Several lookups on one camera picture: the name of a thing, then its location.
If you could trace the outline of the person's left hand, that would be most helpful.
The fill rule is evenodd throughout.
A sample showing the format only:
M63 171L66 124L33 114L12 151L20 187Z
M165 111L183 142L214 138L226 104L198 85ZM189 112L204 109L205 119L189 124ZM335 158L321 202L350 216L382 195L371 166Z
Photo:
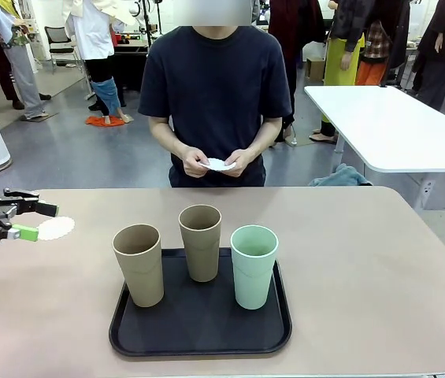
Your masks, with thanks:
M225 165L230 169L223 171L223 173L231 177L240 177L254 159L255 154L251 148L235 150L225 161Z

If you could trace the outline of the person's right hand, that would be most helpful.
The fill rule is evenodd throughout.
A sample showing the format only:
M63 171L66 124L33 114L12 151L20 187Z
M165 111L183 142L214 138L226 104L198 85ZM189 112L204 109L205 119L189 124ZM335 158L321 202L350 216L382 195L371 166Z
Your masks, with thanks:
M206 167L209 164L208 158L197 148L187 146L182 152L181 160L185 173L190 177L198 179L208 172Z

